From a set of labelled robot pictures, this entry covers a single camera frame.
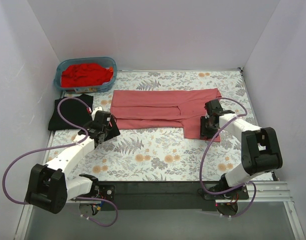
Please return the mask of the pink t shirt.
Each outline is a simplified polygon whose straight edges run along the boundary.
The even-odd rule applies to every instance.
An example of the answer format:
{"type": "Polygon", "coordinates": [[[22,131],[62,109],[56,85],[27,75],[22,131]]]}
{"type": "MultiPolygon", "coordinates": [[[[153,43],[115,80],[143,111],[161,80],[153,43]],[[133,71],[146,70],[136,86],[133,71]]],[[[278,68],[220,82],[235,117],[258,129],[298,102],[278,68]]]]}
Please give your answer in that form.
{"type": "Polygon", "coordinates": [[[217,88],[202,90],[114,90],[110,112],[120,130],[183,128],[186,139],[200,138],[205,103],[220,98],[217,88]]]}

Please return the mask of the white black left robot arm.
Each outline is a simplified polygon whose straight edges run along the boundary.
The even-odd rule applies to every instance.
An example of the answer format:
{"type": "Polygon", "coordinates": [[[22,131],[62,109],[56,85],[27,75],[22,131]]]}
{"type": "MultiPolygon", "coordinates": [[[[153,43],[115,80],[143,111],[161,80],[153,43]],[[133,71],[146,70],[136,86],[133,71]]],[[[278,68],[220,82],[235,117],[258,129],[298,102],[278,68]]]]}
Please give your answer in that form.
{"type": "Polygon", "coordinates": [[[30,171],[25,201],[53,214],[59,213],[68,200],[86,197],[94,200],[106,195],[99,180],[82,173],[73,180],[68,174],[89,153],[103,142],[120,135],[114,116],[102,109],[92,113],[92,120],[80,130],[73,146],[64,149],[45,165],[36,164],[30,171]]]}

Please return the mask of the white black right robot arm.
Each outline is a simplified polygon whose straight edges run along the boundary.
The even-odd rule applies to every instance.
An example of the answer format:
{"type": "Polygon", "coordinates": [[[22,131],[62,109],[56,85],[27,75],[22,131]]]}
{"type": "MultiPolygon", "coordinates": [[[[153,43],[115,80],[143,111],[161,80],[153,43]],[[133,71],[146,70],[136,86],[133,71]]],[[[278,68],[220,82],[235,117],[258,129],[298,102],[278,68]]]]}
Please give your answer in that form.
{"type": "Polygon", "coordinates": [[[235,114],[222,108],[220,99],[205,103],[206,115],[200,118],[200,137],[209,141],[210,148],[222,131],[233,135],[241,148],[241,163],[221,176],[213,190],[206,188],[199,171],[202,190],[210,195],[221,195],[230,199],[244,184],[253,178],[283,166],[282,154],[276,131],[272,127],[260,127],[248,123],[243,118],[248,114],[235,114]]]}

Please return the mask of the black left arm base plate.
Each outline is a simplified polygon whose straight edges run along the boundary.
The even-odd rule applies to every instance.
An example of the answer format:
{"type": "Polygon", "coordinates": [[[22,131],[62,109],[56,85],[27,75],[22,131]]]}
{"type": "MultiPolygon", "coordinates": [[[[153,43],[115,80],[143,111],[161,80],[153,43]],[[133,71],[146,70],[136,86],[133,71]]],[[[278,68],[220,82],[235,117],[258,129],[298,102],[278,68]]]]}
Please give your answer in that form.
{"type": "Polygon", "coordinates": [[[113,201],[115,198],[114,185],[96,185],[94,187],[94,198],[106,199],[113,201]]]}

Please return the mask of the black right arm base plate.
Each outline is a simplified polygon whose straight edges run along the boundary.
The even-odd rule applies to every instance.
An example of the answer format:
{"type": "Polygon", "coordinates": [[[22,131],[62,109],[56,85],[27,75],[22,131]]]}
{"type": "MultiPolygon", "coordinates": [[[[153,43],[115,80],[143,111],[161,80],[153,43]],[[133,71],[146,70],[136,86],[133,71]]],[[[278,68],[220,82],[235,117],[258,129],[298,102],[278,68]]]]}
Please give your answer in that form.
{"type": "MultiPolygon", "coordinates": [[[[216,187],[217,182],[215,181],[207,181],[204,183],[204,186],[206,189],[208,189],[210,192],[219,192],[220,190],[216,187]]],[[[224,193],[224,194],[209,194],[205,192],[202,188],[199,188],[197,190],[198,195],[200,195],[205,200],[225,200],[225,201],[231,201],[231,200],[248,200],[249,194],[248,190],[245,186],[234,189],[230,192],[224,193]]]]}

